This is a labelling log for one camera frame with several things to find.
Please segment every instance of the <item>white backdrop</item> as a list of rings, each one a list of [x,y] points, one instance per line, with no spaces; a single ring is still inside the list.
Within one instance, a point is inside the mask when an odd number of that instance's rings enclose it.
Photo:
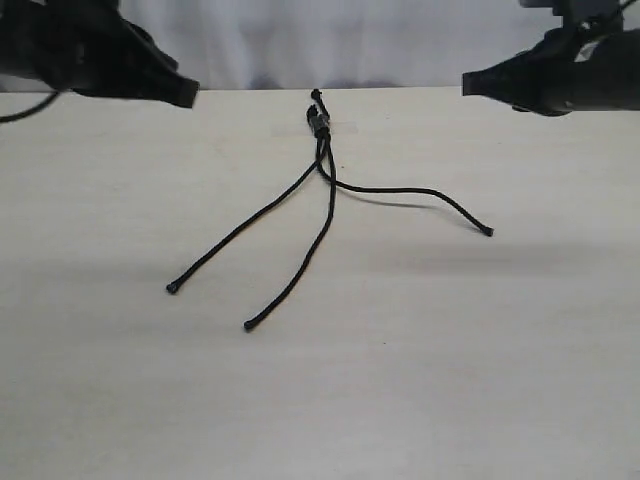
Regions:
[[[124,0],[122,12],[213,89],[458,85],[559,24],[517,0]]]

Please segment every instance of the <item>white table surface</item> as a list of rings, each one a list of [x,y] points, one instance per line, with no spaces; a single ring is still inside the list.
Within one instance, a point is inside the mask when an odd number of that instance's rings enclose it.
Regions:
[[[640,478],[640,116],[458,89],[327,91],[319,179],[164,291],[312,160],[308,92],[195,111],[68,96],[0,128],[0,478]],[[39,97],[2,95],[8,113]]]

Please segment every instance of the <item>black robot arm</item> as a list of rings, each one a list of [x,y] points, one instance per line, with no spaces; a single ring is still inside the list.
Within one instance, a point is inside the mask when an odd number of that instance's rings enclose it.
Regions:
[[[118,7],[117,0],[0,0],[0,73],[89,97],[193,107],[198,82],[180,75]]]
[[[466,73],[463,95],[549,117],[573,111],[640,110],[640,30],[624,31],[638,0],[520,0],[563,19],[534,48],[487,70]]]

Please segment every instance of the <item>black rope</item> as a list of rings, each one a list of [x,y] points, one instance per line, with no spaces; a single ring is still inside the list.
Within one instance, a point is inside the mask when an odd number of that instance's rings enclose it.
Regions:
[[[229,235],[227,235],[220,243],[218,243],[215,247],[213,247],[206,255],[200,258],[196,263],[193,264],[182,276],[180,276],[177,280],[174,280],[169,285],[167,285],[167,291],[176,295],[182,286],[200,269],[202,268],[209,260],[211,260],[215,255],[217,255],[224,247],[229,245],[236,237],[238,237],[242,232],[247,230],[251,225],[260,220],[263,216],[267,215],[271,211],[273,211],[276,207],[278,207],[282,202],[284,202],[290,195],[292,195],[303,183],[304,181],[313,173],[314,170],[317,170],[322,177],[329,183],[330,192],[329,192],[329,208],[327,211],[327,218],[325,223],[318,233],[318,236],[311,244],[311,247],[307,251],[302,264],[298,268],[298,271],[295,273],[291,281],[287,284],[287,286],[282,290],[282,292],[275,298],[269,305],[267,305],[260,313],[258,313],[251,320],[248,320],[244,323],[244,329],[247,332],[252,332],[256,327],[258,327],[267,317],[274,312],[286,299],[291,295],[295,287],[298,285],[305,272],[309,268],[311,261],[313,260],[314,255],[318,251],[318,248],[322,244],[323,240],[329,233],[331,225],[333,223],[333,217],[336,209],[336,197],[338,188],[342,188],[344,190],[348,190],[355,193],[373,193],[373,194],[402,194],[402,193],[414,193],[414,194],[422,194],[422,195],[431,195],[437,197],[444,202],[451,205],[458,212],[460,212],[467,220],[473,223],[482,233],[486,236],[493,236],[493,229],[487,227],[479,220],[477,220],[474,216],[472,216],[467,210],[465,210],[460,204],[458,204],[455,200],[448,197],[444,193],[441,193],[437,190],[428,189],[428,188],[365,188],[358,187],[355,185],[350,185],[348,183],[341,182],[337,179],[337,168],[335,159],[333,156],[333,150],[331,149],[331,132],[330,132],[330,116],[329,112],[322,101],[322,93],[319,90],[314,90],[311,94],[311,97],[317,103],[322,113],[318,112],[318,107],[315,105],[311,106],[307,110],[307,122],[311,127],[314,136],[317,139],[316,145],[316,156],[313,164],[302,174],[302,176],[285,190],[278,198],[276,198],[273,202],[271,202],[266,207],[262,208],[258,212],[256,212],[253,216],[251,216],[244,223],[236,227]],[[329,172],[325,170],[322,165],[325,158],[329,163]]]
[[[40,103],[23,112],[18,112],[11,115],[6,115],[4,117],[0,117],[0,124],[17,122],[19,120],[24,120],[25,118],[36,115],[37,113],[42,112],[45,108],[50,106],[53,102],[55,102],[58,99],[58,97],[60,97],[61,94],[62,92],[57,92],[57,91],[52,92],[49,95],[47,95],[47,97],[44,100],[42,100]]]

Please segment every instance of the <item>table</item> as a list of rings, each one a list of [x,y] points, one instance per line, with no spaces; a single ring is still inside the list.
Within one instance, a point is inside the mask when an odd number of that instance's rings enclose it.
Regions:
[[[2,126],[0,478],[640,478],[638,115],[324,98],[342,179],[441,189],[496,235],[341,194],[251,335],[326,215],[320,178],[164,286],[311,163],[309,92],[66,96]]]

